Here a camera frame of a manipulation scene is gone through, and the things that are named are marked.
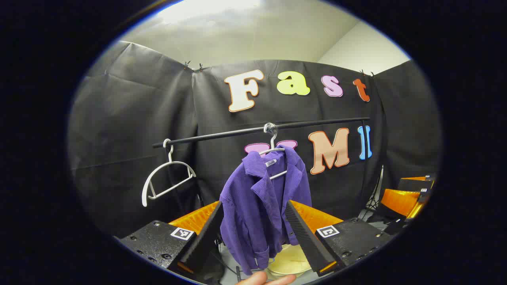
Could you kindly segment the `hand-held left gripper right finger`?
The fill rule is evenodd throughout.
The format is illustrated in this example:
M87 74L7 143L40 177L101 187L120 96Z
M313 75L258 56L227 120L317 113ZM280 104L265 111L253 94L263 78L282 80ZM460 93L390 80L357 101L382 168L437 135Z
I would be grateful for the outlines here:
M361 219L341 220L293 200L287 202L285 214L310 267L319 277L364 260L393 239Z

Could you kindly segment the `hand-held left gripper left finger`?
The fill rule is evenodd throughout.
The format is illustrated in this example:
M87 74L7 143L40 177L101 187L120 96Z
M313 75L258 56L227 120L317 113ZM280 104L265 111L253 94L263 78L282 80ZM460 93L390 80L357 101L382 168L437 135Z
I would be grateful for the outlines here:
M216 201L172 222L149 222L119 242L159 267L197 277L213 251L222 219L223 205Z

